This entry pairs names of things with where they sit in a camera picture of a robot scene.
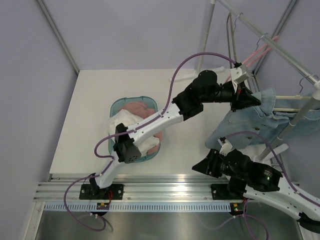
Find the blue denim jacket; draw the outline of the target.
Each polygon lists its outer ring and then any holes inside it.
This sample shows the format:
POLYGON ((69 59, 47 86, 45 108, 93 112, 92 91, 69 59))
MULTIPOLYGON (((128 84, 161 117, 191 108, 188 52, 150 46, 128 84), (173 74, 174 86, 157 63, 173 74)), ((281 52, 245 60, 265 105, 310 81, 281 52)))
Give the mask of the blue denim jacket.
MULTIPOLYGON (((271 143, 297 114, 297 112, 273 111, 276 101, 276 91, 273 87, 252 95, 261 101, 261 105, 235 112, 230 110, 205 141, 208 149, 219 150, 221 145, 218 139, 237 132, 255 132, 271 143)), ((308 111, 284 139, 304 137, 318 130, 320 130, 320 110, 308 111)), ((249 133, 235 135, 228 140, 237 150, 264 143, 258 136, 249 133)))

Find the white wooden hanger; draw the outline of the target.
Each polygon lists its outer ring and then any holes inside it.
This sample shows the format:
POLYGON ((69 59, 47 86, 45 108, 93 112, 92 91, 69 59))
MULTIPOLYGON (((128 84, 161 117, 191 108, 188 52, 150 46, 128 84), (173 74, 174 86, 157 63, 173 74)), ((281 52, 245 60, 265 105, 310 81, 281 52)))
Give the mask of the white wooden hanger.
POLYGON ((300 90, 296 95, 276 95, 274 112, 298 113, 300 111, 314 112, 320 109, 320 79, 315 74, 304 76, 299 81, 300 90), (315 83, 312 83, 314 92, 309 95, 301 95, 304 91, 303 81, 309 77, 315 77, 315 83))

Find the grey clothes hanger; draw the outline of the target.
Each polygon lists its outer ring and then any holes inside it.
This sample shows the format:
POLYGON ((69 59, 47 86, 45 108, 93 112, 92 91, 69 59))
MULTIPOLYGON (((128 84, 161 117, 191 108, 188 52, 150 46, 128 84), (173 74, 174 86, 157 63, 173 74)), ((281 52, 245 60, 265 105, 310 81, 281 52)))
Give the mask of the grey clothes hanger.
POLYGON ((226 37, 227 37, 228 57, 230 59, 233 59, 235 62, 238 62, 235 31, 236 31, 236 21, 233 20, 233 14, 229 12, 226 19, 226 37))

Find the pink clothes hanger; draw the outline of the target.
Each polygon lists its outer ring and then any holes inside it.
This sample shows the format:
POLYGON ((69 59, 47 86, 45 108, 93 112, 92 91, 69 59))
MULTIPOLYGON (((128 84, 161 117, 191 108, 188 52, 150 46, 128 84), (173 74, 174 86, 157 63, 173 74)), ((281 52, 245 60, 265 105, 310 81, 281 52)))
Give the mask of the pink clothes hanger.
POLYGON ((271 47, 268 44, 264 44, 262 47, 258 48, 254 51, 247 59, 245 59, 242 64, 246 67, 250 67, 253 63, 258 61, 264 55, 266 55, 269 51, 271 51, 271 47))

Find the pink skirt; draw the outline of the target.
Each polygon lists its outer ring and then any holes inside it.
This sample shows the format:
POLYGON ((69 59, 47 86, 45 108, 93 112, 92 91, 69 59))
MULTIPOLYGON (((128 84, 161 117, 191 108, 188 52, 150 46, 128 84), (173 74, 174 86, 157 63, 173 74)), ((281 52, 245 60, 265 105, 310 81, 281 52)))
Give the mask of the pink skirt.
MULTIPOLYGON (((118 109, 119 112, 122 110, 126 110, 132 115, 139 117, 139 120, 136 120, 135 122, 139 122, 141 119, 146 119, 156 112, 154 108, 148 107, 148 105, 142 101, 126 103, 124 106, 118 109)), ((143 144, 139 145, 138 148, 141 152, 141 156, 149 156, 155 153, 160 148, 162 139, 163 133, 160 131, 154 134, 153 137, 150 137, 148 140, 143 142, 143 144)))

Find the white pleated skirt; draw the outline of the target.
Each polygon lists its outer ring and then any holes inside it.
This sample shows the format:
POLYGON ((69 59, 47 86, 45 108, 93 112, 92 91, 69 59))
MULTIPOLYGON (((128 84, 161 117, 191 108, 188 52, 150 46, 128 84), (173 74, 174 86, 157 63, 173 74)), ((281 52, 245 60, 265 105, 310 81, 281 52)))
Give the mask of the white pleated skirt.
MULTIPOLYGON (((107 130, 109 135, 114 135, 116 133, 116 126, 123 123, 125 126, 136 124, 142 121, 143 118, 132 114, 126 109, 121 109, 116 115, 109 118, 107 122, 107 130)), ((152 137, 149 137, 146 141, 138 146, 141 156, 149 156, 155 153, 159 147, 162 139, 162 133, 158 132, 152 137)))

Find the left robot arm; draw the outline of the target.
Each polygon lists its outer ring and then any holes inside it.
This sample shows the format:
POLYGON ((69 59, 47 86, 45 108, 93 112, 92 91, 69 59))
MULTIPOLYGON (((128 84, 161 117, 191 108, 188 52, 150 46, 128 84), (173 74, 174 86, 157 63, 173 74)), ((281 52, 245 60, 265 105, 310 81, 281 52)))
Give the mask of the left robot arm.
POLYGON ((228 81, 218 83, 218 76, 212 70, 203 70, 176 97, 169 100, 164 109, 152 114, 140 122, 126 126, 120 123, 115 134, 99 141, 114 139, 113 150, 107 157, 110 159, 104 169, 90 174, 85 184, 83 199, 99 200, 111 196, 110 187, 119 166, 132 164, 142 156, 138 146, 158 132, 186 121, 204 110, 205 103, 229 103, 232 111, 261 105, 244 82, 228 81))

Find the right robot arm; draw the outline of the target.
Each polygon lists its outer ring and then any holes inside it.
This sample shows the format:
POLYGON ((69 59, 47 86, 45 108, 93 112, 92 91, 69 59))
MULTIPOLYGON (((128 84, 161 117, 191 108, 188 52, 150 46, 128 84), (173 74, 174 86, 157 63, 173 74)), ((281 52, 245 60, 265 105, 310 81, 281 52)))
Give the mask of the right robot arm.
POLYGON ((254 162, 236 149, 226 155, 211 149, 192 170, 214 178, 228 176, 230 197, 260 201, 286 213, 301 227, 320 232, 320 199, 290 183, 270 165, 254 162))

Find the white clothes rack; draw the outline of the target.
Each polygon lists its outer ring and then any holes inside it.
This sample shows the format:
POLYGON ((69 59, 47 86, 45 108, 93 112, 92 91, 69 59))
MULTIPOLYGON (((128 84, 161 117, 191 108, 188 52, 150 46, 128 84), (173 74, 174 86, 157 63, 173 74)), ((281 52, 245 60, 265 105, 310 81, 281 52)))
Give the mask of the white clothes rack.
MULTIPOLYGON (((271 35, 280 21, 287 0, 232 0, 230 4, 249 18, 264 33, 271 35)), ((209 15, 207 0, 171 0, 169 10, 178 34, 176 43, 179 63, 200 51, 205 20, 209 15)), ((215 5, 206 50, 224 54, 227 52, 225 23, 227 9, 221 3, 215 5)), ((279 34, 279 45, 307 67, 314 76, 320 74, 320 3, 317 0, 299 0, 279 34)), ((240 60, 247 58, 263 42, 243 23, 235 29, 236 52, 240 60)), ((271 51, 257 69, 257 83, 261 89, 273 87, 277 94, 292 96, 310 94, 314 87, 294 70, 284 59, 271 51)), ((285 152, 288 170, 294 180, 305 185, 320 176, 320 135, 296 138, 288 142, 285 152)))

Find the aluminium mounting rail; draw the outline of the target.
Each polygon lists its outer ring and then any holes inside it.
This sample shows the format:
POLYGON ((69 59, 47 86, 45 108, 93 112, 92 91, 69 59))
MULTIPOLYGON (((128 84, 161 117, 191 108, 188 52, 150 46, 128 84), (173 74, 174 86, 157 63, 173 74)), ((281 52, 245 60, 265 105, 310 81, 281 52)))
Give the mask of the aluminium mounting rail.
MULTIPOLYGON (((52 177, 36 186, 34 202, 62 201, 67 187, 79 177, 52 177)), ((211 202, 210 185, 226 184, 227 179, 200 175, 138 176, 119 174, 113 181, 122 184, 123 202, 211 202)))

